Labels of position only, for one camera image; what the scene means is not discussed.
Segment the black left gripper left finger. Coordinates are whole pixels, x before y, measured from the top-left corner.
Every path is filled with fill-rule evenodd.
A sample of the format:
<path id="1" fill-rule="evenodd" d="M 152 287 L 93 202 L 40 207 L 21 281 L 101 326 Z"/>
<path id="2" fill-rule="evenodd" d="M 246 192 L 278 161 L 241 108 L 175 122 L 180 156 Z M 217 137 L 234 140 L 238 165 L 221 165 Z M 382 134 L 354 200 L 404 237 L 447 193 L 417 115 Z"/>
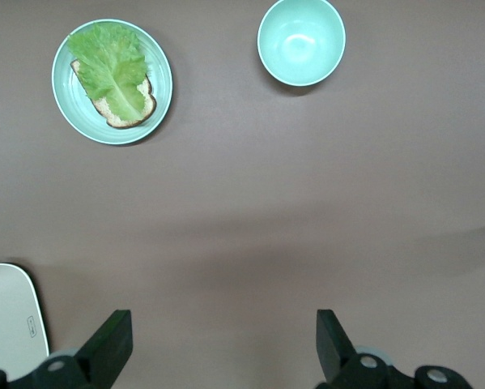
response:
<path id="1" fill-rule="evenodd" d="M 14 381 L 0 370 L 0 389 L 110 388 L 132 352 L 131 311 L 115 310 L 75 355 L 52 357 Z"/>

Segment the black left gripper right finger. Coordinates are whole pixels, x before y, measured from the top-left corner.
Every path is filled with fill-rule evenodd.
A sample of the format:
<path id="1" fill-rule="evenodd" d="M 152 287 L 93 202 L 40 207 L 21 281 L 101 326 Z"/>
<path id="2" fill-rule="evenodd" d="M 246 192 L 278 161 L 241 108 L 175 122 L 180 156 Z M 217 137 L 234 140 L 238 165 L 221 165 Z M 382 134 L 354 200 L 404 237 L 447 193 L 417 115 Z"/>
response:
<path id="1" fill-rule="evenodd" d="M 458 372 L 443 366 L 422 365 L 410 377 L 372 353 L 357 351 L 332 310 L 317 311 L 316 349 L 325 376 L 319 388 L 471 387 Z"/>

